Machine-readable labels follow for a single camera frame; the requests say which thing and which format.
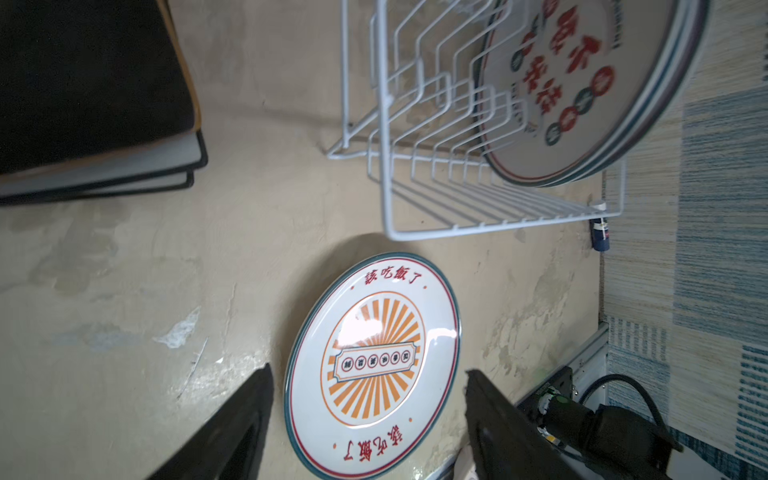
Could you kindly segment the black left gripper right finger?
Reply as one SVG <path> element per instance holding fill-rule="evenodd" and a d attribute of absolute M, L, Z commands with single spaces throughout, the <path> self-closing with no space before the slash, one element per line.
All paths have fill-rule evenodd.
<path fill-rule="evenodd" d="M 466 422 L 481 479 L 577 479 L 523 411 L 477 369 L 467 372 Z"/>

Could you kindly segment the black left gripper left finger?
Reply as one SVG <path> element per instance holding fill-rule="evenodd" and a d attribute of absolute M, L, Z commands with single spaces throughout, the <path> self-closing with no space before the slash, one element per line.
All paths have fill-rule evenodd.
<path fill-rule="evenodd" d="M 254 371 L 152 479 L 256 479 L 274 399 L 271 367 Z"/>

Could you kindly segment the black square plate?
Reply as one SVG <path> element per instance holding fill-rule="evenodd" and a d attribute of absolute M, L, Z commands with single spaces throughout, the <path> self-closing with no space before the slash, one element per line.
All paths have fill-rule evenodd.
<path fill-rule="evenodd" d="M 100 161 L 200 127 L 167 2 L 2 2 L 2 175 Z"/>

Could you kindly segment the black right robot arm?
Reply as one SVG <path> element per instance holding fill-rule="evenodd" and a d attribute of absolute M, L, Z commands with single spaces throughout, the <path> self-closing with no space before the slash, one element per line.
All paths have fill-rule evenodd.
<path fill-rule="evenodd" d="M 600 387 L 620 382 L 640 395 L 650 419 L 618 406 L 586 401 Z M 684 447 L 670 433 L 649 392 L 635 379 L 608 374 L 574 397 L 573 369 L 564 366 L 517 405 L 557 452 L 581 462 L 605 479 L 668 479 L 675 453 Z"/>

